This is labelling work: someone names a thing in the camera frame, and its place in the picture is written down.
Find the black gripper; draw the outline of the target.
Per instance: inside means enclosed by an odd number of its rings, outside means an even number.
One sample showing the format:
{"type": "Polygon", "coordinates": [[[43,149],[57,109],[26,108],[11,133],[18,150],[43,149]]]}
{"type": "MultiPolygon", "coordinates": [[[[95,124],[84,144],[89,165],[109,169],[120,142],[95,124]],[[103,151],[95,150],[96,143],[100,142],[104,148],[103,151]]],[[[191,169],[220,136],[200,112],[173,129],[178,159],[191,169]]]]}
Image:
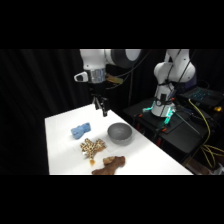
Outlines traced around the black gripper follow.
{"type": "Polygon", "coordinates": [[[109,110],[109,100],[106,97],[106,85],[104,82],[102,83],[90,83],[89,84],[90,94],[93,97],[93,104],[95,105],[95,109],[101,109],[103,111],[103,116],[106,117],[109,110]]]}

